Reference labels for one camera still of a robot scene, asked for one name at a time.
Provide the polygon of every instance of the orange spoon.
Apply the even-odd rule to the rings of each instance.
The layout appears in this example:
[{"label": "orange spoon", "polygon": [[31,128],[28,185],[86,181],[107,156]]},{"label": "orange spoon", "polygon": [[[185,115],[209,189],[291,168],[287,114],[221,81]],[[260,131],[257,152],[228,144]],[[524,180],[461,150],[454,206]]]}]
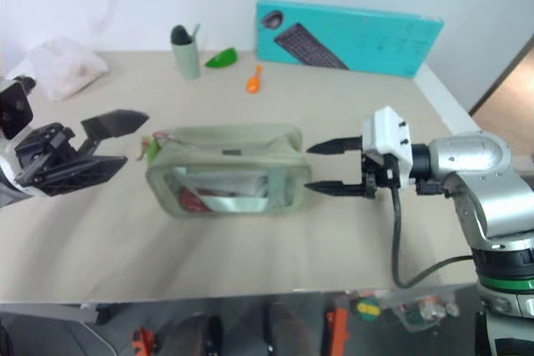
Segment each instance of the orange spoon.
[{"label": "orange spoon", "polygon": [[259,91],[260,86],[260,80],[259,80],[259,74],[261,73],[261,65],[258,64],[256,66],[256,73],[253,77],[249,78],[249,81],[247,82],[247,92],[248,93],[256,93]]}]

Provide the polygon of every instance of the mouse image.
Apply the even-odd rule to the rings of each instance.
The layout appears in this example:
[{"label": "mouse image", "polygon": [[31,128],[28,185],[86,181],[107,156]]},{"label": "mouse image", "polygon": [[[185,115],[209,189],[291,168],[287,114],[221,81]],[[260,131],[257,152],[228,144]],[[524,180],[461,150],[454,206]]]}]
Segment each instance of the mouse image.
[{"label": "mouse image", "polygon": [[284,14],[280,10],[273,10],[261,19],[261,25],[268,29],[276,29],[284,21]]}]

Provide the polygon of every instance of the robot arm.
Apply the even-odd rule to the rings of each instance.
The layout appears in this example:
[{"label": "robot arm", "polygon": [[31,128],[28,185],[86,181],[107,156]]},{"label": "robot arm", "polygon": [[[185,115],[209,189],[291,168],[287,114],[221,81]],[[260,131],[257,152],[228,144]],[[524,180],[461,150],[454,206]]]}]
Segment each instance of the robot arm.
[{"label": "robot arm", "polygon": [[[395,211],[392,274],[397,286],[409,288],[447,264],[472,259],[486,310],[484,318],[479,318],[484,327],[478,331],[486,337],[482,342],[487,354],[534,354],[534,192],[514,170],[506,143],[480,131],[439,138],[428,145],[411,144],[404,119],[385,108],[364,122],[362,137],[332,139],[308,152],[345,150],[361,151],[362,183],[323,181],[307,187],[331,196],[366,198],[374,198],[379,187],[391,190]],[[398,190],[409,182],[415,182],[420,195],[452,198],[472,257],[444,260],[402,283]]]},{"label": "robot arm", "polygon": [[28,95],[35,81],[17,77],[0,91],[0,208],[31,196],[55,196],[107,182],[127,161],[94,156],[100,142],[135,132],[149,118],[115,110],[82,121],[87,139],[79,149],[70,128],[51,123],[31,129]]}]

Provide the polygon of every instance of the keyboard box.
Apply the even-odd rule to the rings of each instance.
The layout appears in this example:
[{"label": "keyboard box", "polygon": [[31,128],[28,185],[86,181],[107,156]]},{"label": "keyboard box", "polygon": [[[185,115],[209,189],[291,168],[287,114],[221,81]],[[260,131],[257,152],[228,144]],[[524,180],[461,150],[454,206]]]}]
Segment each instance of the keyboard box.
[{"label": "keyboard box", "polygon": [[443,21],[279,0],[256,5],[259,60],[413,77]]}]

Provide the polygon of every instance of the cup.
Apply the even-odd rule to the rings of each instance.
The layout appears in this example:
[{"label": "cup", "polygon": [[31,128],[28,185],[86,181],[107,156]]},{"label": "cup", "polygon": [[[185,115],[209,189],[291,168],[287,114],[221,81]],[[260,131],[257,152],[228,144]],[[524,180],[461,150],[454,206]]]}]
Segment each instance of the cup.
[{"label": "cup", "polygon": [[193,38],[193,42],[187,45],[176,45],[171,43],[176,63],[179,66],[180,72],[185,79],[196,79],[200,77],[199,65],[199,51],[197,43]]}]

